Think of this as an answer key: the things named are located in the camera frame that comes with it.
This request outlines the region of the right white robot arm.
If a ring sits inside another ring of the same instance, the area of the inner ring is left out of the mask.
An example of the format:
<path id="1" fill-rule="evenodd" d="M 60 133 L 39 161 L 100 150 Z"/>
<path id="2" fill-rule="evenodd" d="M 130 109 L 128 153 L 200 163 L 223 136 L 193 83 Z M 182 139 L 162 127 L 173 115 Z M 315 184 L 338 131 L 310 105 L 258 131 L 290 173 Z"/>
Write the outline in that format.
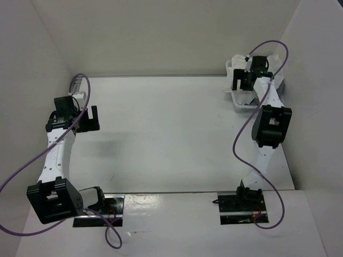
<path id="1" fill-rule="evenodd" d="M 255 92 L 259 100 L 258 114 L 252 126 L 251 137 L 257 144 L 258 155 L 252 170 L 245 176 L 236 190 L 235 206 L 242 211 L 258 210 L 261 206 L 262 187 L 267 166 L 275 149 L 285 140 L 292 110 L 281 102 L 274 85 L 274 73 L 268 71 L 265 56 L 247 57 L 251 61 L 248 70 L 233 71 L 232 89 Z"/>

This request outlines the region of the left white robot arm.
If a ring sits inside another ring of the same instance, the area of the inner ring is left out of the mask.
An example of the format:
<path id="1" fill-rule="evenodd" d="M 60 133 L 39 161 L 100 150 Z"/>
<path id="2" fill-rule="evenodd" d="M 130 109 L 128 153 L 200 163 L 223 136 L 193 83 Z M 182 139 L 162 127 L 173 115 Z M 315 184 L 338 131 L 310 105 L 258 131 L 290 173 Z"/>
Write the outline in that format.
<path id="1" fill-rule="evenodd" d="M 83 214 L 80 192 L 69 181 L 72 146 L 78 133 L 100 129 L 98 110 L 91 107 L 88 115 L 87 94 L 74 93 L 54 99 L 55 111 L 46 124 L 48 146 L 42 173 L 26 195 L 43 224 L 57 222 Z"/>

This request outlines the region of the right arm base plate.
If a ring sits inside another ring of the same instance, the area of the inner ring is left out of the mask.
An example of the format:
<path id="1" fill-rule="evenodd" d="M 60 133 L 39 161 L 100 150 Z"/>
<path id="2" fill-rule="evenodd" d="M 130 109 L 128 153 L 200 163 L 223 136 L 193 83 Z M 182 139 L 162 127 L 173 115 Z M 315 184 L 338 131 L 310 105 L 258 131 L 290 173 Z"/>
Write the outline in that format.
<path id="1" fill-rule="evenodd" d="M 212 201 L 219 207 L 221 225 L 268 223 L 269 218 L 264 196 L 255 202 L 238 201 L 236 193 L 219 193 L 218 198 Z"/>

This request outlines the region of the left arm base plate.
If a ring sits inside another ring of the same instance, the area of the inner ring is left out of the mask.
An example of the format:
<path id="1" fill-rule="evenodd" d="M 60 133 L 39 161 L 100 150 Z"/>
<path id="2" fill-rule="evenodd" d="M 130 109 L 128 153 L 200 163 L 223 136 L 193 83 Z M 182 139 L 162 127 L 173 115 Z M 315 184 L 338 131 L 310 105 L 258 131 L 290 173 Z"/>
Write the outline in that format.
<path id="1" fill-rule="evenodd" d="M 105 194 L 105 206 L 99 209 L 93 209 L 100 213 L 114 227 L 123 226 L 124 195 Z M 107 223 L 90 211 L 84 211 L 84 214 L 75 217 L 73 228 L 97 228 L 106 227 Z"/>

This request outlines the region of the white pleated skirt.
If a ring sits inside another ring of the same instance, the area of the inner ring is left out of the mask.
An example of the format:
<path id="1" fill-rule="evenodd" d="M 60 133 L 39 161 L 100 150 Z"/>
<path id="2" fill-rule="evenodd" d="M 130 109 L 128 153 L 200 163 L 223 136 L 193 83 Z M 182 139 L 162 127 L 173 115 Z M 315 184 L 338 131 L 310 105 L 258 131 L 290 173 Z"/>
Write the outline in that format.
<path id="1" fill-rule="evenodd" d="M 278 55 L 269 55 L 267 56 L 267 60 L 269 62 L 268 71 L 275 73 L 275 71 L 281 66 L 282 61 L 279 59 Z M 232 82 L 233 82 L 233 71 L 234 69 L 244 69 L 249 68 L 251 66 L 252 60 L 250 59 L 248 62 L 245 61 L 245 57 L 242 55 L 235 55 L 228 61 L 226 61 L 226 71 L 227 71 L 227 88 L 225 89 L 226 92 L 232 91 Z M 280 71 L 275 79 L 274 85 L 277 90 L 278 95 L 282 95 L 285 89 L 283 71 Z M 235 96 L 235 101 L 238 105 L 257 105 L 258 104 L 258 96 L 255 92 L 250 91 L 242 91 L 238 89 L 237 92 L 233 92 Z"/>

